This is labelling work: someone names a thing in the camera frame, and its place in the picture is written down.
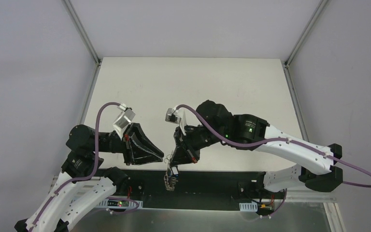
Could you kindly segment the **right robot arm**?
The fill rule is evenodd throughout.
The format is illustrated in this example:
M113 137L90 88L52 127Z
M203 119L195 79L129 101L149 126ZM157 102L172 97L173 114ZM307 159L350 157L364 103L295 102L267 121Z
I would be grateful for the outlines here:
M268 121L250 114L234 115L222 104L207 100L193 114L200 124L188 125L185 105L166 112L165 120L177 125L175 149L169 161L179 165L197 163L202 149L220 143L237 150L259 151L279 156L293 166L276 172L264 172L255 184L255 192L267 198L273 192L305 186L317 192L332 192L343 183L343 171L336 166L342 157L338 144L321 146L291 136Z

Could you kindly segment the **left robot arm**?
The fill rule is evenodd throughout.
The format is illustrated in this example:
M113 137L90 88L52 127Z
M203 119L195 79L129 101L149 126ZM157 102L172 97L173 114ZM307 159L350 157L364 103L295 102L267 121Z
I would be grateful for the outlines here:
M96 132L86 125L75 126L66 146L71 150L61 166L58 179L38 210L29 218L18 221L18 232L69 232L89 211L106 198L130 194L133 187L127 174L112 167L102 179L78 200L77 192L96 174L103 159L95 153L122 154L126 165L162 162L164 153L144 134L139 123L130 123L123 130Z

